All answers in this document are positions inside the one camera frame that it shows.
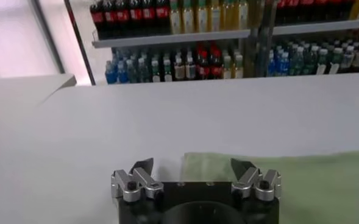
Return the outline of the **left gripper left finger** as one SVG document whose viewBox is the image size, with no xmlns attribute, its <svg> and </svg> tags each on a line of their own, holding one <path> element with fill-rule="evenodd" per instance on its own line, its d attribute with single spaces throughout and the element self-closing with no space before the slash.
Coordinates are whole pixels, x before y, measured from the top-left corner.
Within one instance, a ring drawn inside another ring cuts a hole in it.
<svg viewBox="0 0 359 224">
<path fill-rule="evenodd" d="M 127 203 L 136 203 L 143 197 L 157 201 L 164 196 L 164 184 L 152 178 L 154 159 L 137 161 L 129 172 L 114 170 L 111 175 L 111 195 Z"/>
</svg>

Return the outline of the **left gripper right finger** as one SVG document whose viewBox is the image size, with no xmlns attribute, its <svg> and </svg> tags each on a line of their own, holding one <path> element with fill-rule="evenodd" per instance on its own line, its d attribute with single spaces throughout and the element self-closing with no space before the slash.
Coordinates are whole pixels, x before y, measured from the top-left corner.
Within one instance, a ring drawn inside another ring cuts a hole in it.
<svg viewBox="0 0 359 224">
<path fill-rule="evenodd" d="M 263 175 L 261 170 L 250 161 L 230 159 L 236 181 L 231 184 L 231 193 L 239 200 L 255 197 L 260 201 L 280 200 L 282 195 L 282 176 L 274 169 Z"/>
</svg>

